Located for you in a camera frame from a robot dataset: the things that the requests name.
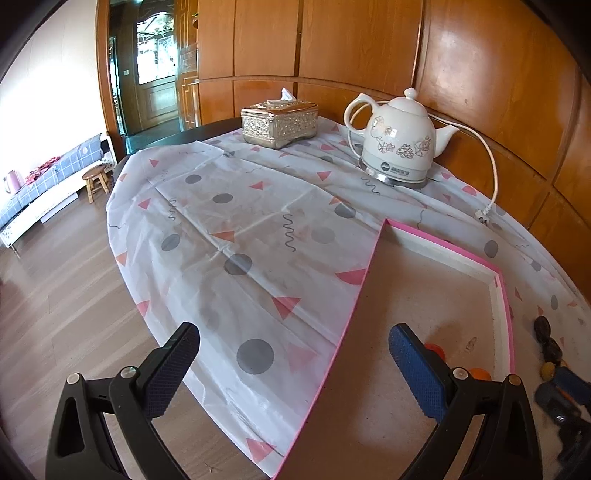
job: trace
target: dark table edge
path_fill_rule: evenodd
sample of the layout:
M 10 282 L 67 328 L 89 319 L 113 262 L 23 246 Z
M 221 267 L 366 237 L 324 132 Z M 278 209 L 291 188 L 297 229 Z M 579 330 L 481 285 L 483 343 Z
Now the dark table edge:
M 220 135 L 227 134 L 228 132 L 232 132 L 241 127 L 241 118 L 228 118 L 226 120 L 220 120 L 217 122 L 213 122 L 211 124 L 191 128 L 189 130 L 185 130 L 184 132 L 180 132 L 178 134 L 170 135 L 169 137 L 156 140 L 156 142 L 152 142 L 146 145 L 144 148 L 142 148 L 142 150 L 150 147 L 168 147 L 171 145 L 183 145 L 187 143 L 193 143 L 195 141 L 202 142 L 204 140 L 209 140 L 213 137 L 218 137 Z M 113 182 L 116 182 L 119 178 L 119 175 L 121 175 L 121 171 L 123 170 L 123 167 L 125 167 L 128 158 L 129 155 L 126 155 L 113 169 Z

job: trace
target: power cord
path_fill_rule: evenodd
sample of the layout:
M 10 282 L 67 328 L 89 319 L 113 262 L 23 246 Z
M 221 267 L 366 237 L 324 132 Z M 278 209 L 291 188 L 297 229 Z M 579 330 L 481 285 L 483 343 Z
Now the power cord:
M 381 100 L 377 103 L 388 103 L 389 100 Z M 362 105 L 359 109 L 357 109 L 355 111 L 355 113 L 351 116 L 351 123 L 353 123 L 353 120 L 355 120 L 355 118 L 357 117 L 358 113 L 363 110 L 365 107 L 369 106 L 369 103 L 366 103 L 365 105 Z M 439 120 L 441 123 L 446 124 L 446 125 L 453 125 L 454 127 L 458 127 L 458 128 L 463 128 L 464 130 L 468 130 L 469 132 L 471 132 L 478 140 L 480 140 L 482 142 L 482 144 L 484 145 L 484 147 L 486 148 L 486 152 L 488 153 L 488 156 L 491 159 L 491 164 L 492 164 L 492 175 L 495 181 L 495 190 L 492 193 L 492 198 L 491 201 L 489 202 L 489 204 L 484 208 L 484 210 L 477 210 L 476 213 L 474 214 L 474 218 L 476 220 L 478 220 L 480 223 L 484 224 L 484 225 L 488 225 L 488 214 L 492 209 L 492 206 L 495 204 L 496 202 L 496 197 L 497 194 L 499 192 L 499 176 L 498 173 L 496 171 L 496 162 L 495 162 L 495 157 L 492 154 L 492 151 L 490 149 L 490 147 L 488 146 L 488 144 L 485 142 L 484 138 L 482 138 L 482 136 L 473 128 L 470 128 L 466 125 L 462 125 L 462 124 L 458 124 L 456 122 L 451 122 L 449 120 L 445 120 L 444 118 L 440 118 L 437 115 L 433 115 L 432 113 L 429 114 L 430 117 L 434 118 L 435 120 Z M 347 136 L 348 136 L 348 140 L 349 140 L 349 148 L 351 149 L 351 151 L 357 156 L 357 158 L 361 158 L 361 155 L 359 155 L 355 149 L 353 148 L 353 142 L 351 139 L 351 130 L 347 130 Z

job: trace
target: ceramic kettle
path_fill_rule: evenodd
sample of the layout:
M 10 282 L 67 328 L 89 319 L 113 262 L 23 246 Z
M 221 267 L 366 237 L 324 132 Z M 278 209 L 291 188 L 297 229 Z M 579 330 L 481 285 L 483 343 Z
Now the ceramic kettle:
M 387 177 L 423 184 L 433 158 L 443 152 L 457 132 L 453 125 L 435 130 L 425 107 L 416 98 L 417 91 L 407 88 L 404 97 L 379 105 L 361 93 L 345 110 L 347 128 L 364 137 L 362 154 L 354 152 L 361 160 L 360 166 L 378 180 L 385 181 L 383 177 Z M 351 111 L 359 103 L 369 103 L 372 109 L 365 130 L 356 129 L 350 121 Z

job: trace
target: wooden wall panel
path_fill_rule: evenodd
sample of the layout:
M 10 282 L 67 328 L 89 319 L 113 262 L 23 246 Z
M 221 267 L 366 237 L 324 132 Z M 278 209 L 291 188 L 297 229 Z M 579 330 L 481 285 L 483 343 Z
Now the wooden wall panel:
M 442 126 L 436 122 L 436 128 Z M 546 196 L 545 180 L 498 144 L 492 141 L 488 143 L 495 156 L 499 176 L 496 203 L 519 223 L 529 225 Z M 456 132 L 435 161 L 488 198 L 492 197 L 495 183 L 491 160 L 477 138 L 462 131 Z
M 235 75 L 294 74 L 298 5 L 299 0 L 236 0 Z
M 199 77 L 231 77 L 235 0 L 199 0 Z
M 517 0 L 429 0 L 418 100 L 552 175 L 577 70 L 560 40 Z
M 231 80 L 199 83 L 199 108 L 202 124 L 234 117 L 234 99 Z
M 281 98 L 281 89 L 294 91 L 294 82 L 273 82 L 259 80 L 234 81 L 234 116 L 240 116 L 243 107 L 269 99 Z
M 312 83 L 298 84 L 298 98 L 300 100 L 307 100 L 318 105 L 318 114 L 325 118 L 330 118 L 335 122 L 344 125 L 343 114 L 345 108 L 355 100 L 359 92 L 353 90 L 346 90 L 342 88 L 327 87 L 323 85 L 314 85 Z M 365 128 L 371 116 L 371 108 L 366 107 L 355 118 L 353 126 L 356 128 Z
M 571 206 L 551 192 L 530 232 L 564 268 L 581 293 L 591 299 L 591 229 Z
M 585 81 L 577 125 L 555 185 L 591 225 L 591 86 Z
M 419 0 L 304 0 L 300 76 L 402 95 L 411 86 Z

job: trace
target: white wall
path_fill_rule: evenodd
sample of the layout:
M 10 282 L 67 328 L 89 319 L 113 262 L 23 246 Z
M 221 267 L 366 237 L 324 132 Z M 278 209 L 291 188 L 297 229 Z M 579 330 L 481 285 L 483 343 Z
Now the white wall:
M 0 180 L 21 178 L 103 132 L 96 2 L 68 0 L 31 37 L 0 83 Z M 0 186 L 0 205 L 9 196 Z

